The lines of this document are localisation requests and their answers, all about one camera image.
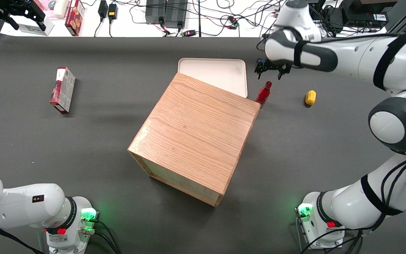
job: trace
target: white tray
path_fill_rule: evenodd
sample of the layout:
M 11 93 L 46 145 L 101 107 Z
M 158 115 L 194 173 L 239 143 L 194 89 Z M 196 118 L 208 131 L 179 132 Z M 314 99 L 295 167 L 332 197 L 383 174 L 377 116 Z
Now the white tray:
M 247 98 L 247 71 L 240 59 L 182 58 L 178 72 Z

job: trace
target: wood grain surface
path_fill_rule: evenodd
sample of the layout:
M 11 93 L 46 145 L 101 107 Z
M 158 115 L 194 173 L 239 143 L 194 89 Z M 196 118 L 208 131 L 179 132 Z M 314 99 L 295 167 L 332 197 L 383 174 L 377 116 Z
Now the wood grain surface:
M 128 151 L 224 195 L 258 111 L 252 100 L 177 73 Z

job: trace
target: white table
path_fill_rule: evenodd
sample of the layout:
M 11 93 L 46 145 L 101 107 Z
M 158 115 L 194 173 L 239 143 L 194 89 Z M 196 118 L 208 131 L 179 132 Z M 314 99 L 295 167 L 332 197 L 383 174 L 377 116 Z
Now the white table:
M 232 5 L 233 0 L 219 0 L 219 5 L 221 7 L 227 7 L 228 1 L 230 5 Z M 83 3 L 92 4 L 94 0 L 82 0 Z M 82 22 L 80 37 L 93 37 L 95 34 L 95 29 L 100 24 L 100 16 L 97 13 L 99 0 L 96 0 L 93 6 L 88 6 L 84 4 L 86 9 L 84 13 L 84 19 Z M 233 13 L 240 13 L 245 8 L 252 5 L 256 0 L 236 0 L 235 4 L 231 7 L 231 11 Z M 268 1 L 262 1 L 255 3 L 251 9 L 245 10 L 242 13 L 243 16 L 249 16 L 254 14 L 258 11 L 262 5 L 266 4 Z M 268 9 L 264 10 L 263 17 L 261 18 L 261 13 L 258 13 L 256 23 L 261 24 L 262 26 L 269 28 L 272 26 L 272 23 L 275 22 L 275 18 L 273 17 L 274 9 L 279 8 L 279 4 L 284 4 L 284 0 L 273 0 L 271 4 L 275 4 L 275 6 L 269 7 Z M 198 1 L 197 0 L 189 0 L 187 5 L 187 15 L 186 15 L 186 24 L 185 28 L 182 31 L 186 30 L 196 30 L 198 31 Z M 326 5 L 335 5 L 337 2 L 335 0 L 327 0 L 325 3 Z M 146 0 L 140 0 L 140 5 L 145 5 Z M 164 36 L 164 32 L 160 31 L 156 28 L 153 24 L 136 24 L 132 21 L 134 19 L 137 23 L 145 22 L 145 7 L 134 7 L 132 5 L 121 5 L 118 4 L 118 15 L 117 19 L 112 22 L 111 26 L 111 35 L 113 37 L 162 37 Z M 217 6 L 216 0 L 202 0 L 201 2 L 201 28 L 202 32 L 207 34 L 219 34 L 219 37 L 260 37 L 262 33 L 266 31 L 266 29 L 262 29 L 260 26 L 253 27 L 250 25 L 245 19 L 239 20 L 239 28 L 238 30 L 230 30 L 230 29 L 223 29 L 218 25 L 221 25 L 219 19 L 207 19 L 204 16 L 211 16 L 214 18 L 219 18 L 224 15 L 224 13 L 219 13 L 218 11 L 208 10 L 206 8 L 210 8 L 213 10 L 220 10 L 222 12 L 230 12 L 228 9 L 222 9 Z M 254 16 L 248 17 L 251 21 L 254 21 Z M 21 17 L 21 16 L 13 16 L 13 19 L 18 22 L 19 24 L 27 24 L 27 25 L 36 25 L 34 21 Z M 55 25 L 49 34 L 51 37 L 69 37 L 71 34 L 65 27 L 65 20 L 53 20 L 52 23 Z M 167 29 L 172 33 L 176 33 L 177 29 Z M 13 29 L 10 24 L 4 24 L 1 30 L 2 34 L 8 34 L 13 36 L 41 36 L 35 34 L 28 34 L 25 32 L 17 31 Z M 340 37 L 351 35 L 352 33 L 343 32 L 341 33 Z M 109 37 L 109 20 L 108 18 L 103 20 L 100 28 L 97 32 L 97 37 Z

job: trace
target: red button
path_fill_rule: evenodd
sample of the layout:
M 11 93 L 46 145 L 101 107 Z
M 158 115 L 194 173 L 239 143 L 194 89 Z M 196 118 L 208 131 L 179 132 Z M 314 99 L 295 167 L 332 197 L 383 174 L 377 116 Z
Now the red button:
M 66 232 L 67 230 L 65 229 L 65 228 L 59 228 L 58 230 L 57 230 L 57 234 L 58 235 L 65 235 L 65 232 Z
M 332 228 L 332 227 L 336 227 L 336 225 L 334 222 L 327 222 L 327 227 Z

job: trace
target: green led light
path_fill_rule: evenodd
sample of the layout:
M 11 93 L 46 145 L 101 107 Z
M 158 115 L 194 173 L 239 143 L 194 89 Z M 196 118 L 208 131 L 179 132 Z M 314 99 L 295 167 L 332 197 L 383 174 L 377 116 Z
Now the green led light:
M 97 216 L 97 211 L 93 208 L 84 208 L 81 211 L 81 219 L 92 220 Z
M 300 216 L 301 217 L 307 217 L 309 216 L 311 210 L 313 209 L 313 205 L 312 204 L 300 204 L 298 207 L 298 211 L 300 212 Z

